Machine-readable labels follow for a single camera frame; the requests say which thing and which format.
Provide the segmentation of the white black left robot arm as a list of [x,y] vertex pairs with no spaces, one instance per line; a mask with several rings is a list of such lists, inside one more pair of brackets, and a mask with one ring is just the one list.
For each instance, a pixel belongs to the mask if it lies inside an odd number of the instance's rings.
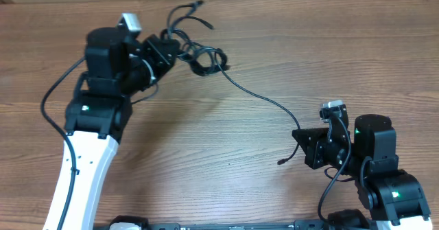
[[131,97],[175,64],[180,43],[102,27],[86,37],[87,70],[65,112],[64,154],[45,229],[92,229],[106,173],[132,114]]

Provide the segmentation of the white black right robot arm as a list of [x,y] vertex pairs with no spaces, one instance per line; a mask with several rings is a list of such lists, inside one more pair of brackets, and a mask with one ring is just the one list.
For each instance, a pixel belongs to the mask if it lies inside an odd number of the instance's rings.
[[396,131],[389,117],[361,115],[354,133],[347,130],[346,114],[320,112],[327,128],[294,130],[293,138],[305,153],[312,169],[330,165],[337,170],[331,179],[350,176],[359,200],[370,212],[367,218],[358,209],[344,209],[316,221],[296,222],[304,229],[432,229],[430,209],[418,180],[399,168]]

